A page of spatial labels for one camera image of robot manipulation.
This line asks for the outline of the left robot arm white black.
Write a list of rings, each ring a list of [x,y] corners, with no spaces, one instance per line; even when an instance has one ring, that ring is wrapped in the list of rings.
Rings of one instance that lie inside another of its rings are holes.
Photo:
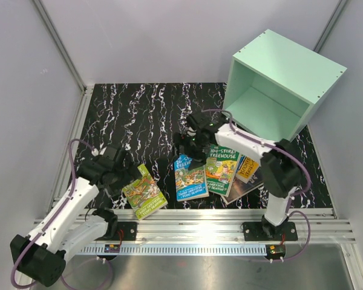
[[[71,229],[80,212],[101,190],[117,191],[141,174],[131,154],[124,148],[107,146],[71,170],[67,191],[46,217],[26,236],[16,235],[10,242],[14,266],[10,280],[16,289],[35,283],[55,284],[67,263],[95,240],[135,240],[137,223],[119,222],[110,208],[97,208],[85,222]]]

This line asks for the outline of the blue 26-storey treehouse book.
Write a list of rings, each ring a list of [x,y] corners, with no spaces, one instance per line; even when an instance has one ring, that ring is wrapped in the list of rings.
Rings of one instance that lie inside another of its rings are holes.
[[[209,196],[205,167],[189,169],[192,158],[180,155],[174,162],[176,200],[178,202]]]

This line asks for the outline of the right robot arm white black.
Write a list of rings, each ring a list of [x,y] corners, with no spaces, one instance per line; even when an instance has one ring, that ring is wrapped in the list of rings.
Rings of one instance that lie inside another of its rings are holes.
[[[295,157],[290,141],[270,141],[235,127],[232,116],[212,121],[204,112],[189,114],[183,132],[173,134],[174,155],[191,159],[190,169],[204,167],[212,192],[229,184],[240,174],[231,162],[240,157],[255,162],[263,186],[269,192],[260,231],[269,240],[289,235],[289,207],[296,195],[296,187],[307,174]]]

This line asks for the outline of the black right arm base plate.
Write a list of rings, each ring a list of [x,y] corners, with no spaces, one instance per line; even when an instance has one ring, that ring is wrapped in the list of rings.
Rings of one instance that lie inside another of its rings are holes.
[[[298,240],[295,223],[289,221],[284,221],[277,227],[262,221],[243,222],[241,224],[241,229],[246,242],[281,242],[283,237],[285,241],[294,242]]]

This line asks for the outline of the orange 130-storey treehouse book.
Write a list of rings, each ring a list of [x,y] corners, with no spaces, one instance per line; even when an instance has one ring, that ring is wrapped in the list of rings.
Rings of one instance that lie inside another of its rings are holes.
[[[237,167],[235,177],[243,181],[244,183],[248,183],[253,174],[259,168],[259,166],[260,165],[256,161],[250,159],[249,157],[246,157],[245,155],[242,155]]]

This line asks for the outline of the dark tale of two cities book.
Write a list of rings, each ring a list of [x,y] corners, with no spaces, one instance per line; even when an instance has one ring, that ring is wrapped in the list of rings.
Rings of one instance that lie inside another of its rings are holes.
[[[257,169],[248,183],[244,183],[235,177],[230,188],[229,195],[222,196],[221,198],[226,205],[229,205],[262,185],[263,177],[261,169]]]

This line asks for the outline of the green 104-storey treehouse book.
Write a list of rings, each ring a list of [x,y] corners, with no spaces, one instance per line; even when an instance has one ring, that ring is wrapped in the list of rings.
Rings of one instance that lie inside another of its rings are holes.
[[[208,190],[220,196],[229,196],[240,154],[233,149],[211,145],[205,165]]]

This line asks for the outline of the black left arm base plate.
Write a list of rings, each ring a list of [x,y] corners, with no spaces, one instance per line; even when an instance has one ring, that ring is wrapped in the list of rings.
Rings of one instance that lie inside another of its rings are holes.
[[[113,222],[103,236],[105,240],[135,241],[137,236],[137,222]]]

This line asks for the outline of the lime green 65-storey treehouse book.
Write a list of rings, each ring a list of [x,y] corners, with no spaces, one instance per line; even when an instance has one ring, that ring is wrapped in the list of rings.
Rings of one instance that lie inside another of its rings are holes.
[[[122,189],[136,218],[142,219],[168,204],[167,199],[144,164],[138,166],[142,177]]]

